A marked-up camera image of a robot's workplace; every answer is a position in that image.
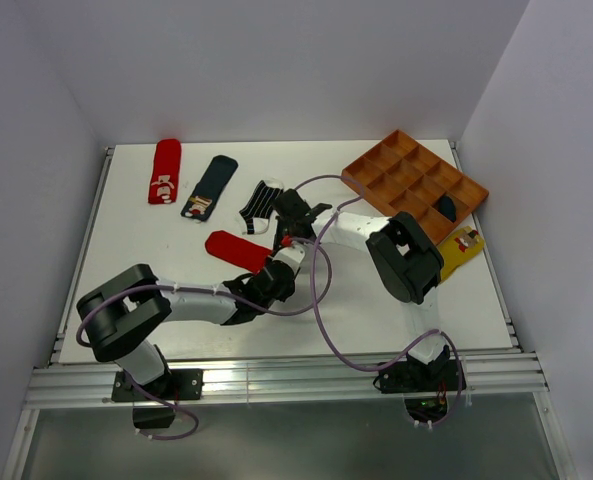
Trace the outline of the red sock with santa pattern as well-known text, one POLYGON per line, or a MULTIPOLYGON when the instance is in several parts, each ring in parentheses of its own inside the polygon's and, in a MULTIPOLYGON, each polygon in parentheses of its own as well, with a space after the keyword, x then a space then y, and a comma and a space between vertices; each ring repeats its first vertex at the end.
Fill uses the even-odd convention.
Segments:
POLYGON ((262 270, 272 254, 271 249, 224 230, 214 231, 208 236, 205 250, 217 259, 254 274, 262 270))

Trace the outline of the plain navy ankle sock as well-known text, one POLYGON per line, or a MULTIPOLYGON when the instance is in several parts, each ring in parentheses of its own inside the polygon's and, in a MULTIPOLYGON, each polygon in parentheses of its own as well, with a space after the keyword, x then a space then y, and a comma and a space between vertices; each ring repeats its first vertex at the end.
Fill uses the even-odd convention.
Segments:
POLYGON ((455 223, 457 221, 457 208, 449 196, 443 195, 438 199, 436 210, 450 222, 455 223))

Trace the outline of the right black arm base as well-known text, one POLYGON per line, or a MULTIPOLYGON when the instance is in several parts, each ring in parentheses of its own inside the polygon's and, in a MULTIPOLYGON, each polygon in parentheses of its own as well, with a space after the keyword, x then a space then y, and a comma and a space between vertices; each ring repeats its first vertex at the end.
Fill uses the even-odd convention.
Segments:
POLYGON ((447 416, 448 395, 462 394, 467 383, 456 360, 438 359, 423 364, 408 355, 405 361, 380 371, 372 385, 381 394, 421 394, 405 399, 405 409, 413 421, 429 425, 447 416))

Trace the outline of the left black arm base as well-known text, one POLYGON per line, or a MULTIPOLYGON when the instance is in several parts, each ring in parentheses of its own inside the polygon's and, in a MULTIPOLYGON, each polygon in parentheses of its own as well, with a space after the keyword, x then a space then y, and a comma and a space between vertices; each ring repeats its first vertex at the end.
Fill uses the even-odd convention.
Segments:
POLYGON ((111 401, 132 405, 132 423, 141 434, 164 438, 161 431, 184 417, 193 421, 186 433, 189 436, 198 430, 199 420, 180 403, 199 400, 202 387, 202 369, 172 369, 147 385, 137 384, 129 374, 120 371, 114 378, 111 401))

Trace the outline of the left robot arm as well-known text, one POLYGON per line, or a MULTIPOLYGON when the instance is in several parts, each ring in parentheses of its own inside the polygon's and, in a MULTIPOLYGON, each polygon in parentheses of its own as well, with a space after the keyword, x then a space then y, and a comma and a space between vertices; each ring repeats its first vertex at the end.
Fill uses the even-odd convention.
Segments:
POLYGON ((135 381, 148 399, 159 399, 171 386, 171 375, 149 335, 165 322, 199 321, 219 326, 250 322, 276 301, 295 292, 298 266, 271 260, 260 272, 215 286, 164 282, 147 264, 122 272, 77 303, 79 345, 90 348, 101 363, 113 362, 135 381))

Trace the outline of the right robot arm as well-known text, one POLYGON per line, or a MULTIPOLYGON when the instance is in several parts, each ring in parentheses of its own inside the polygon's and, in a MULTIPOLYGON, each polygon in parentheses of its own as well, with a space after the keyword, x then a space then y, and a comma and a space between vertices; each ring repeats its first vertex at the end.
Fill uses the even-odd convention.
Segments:
POLYGON ((329 204, 311 207, 294 189, 273 202, 278 227, 275 242, 302 237, 367 252, 386 291, 409 307, 407 331, 413 336, 405 354, 411 383, 428 390, 449 362, 450 347, 440 334, 437 287, 444 260, 415 218, 407 212, 373 217, 343 212, 329 204))

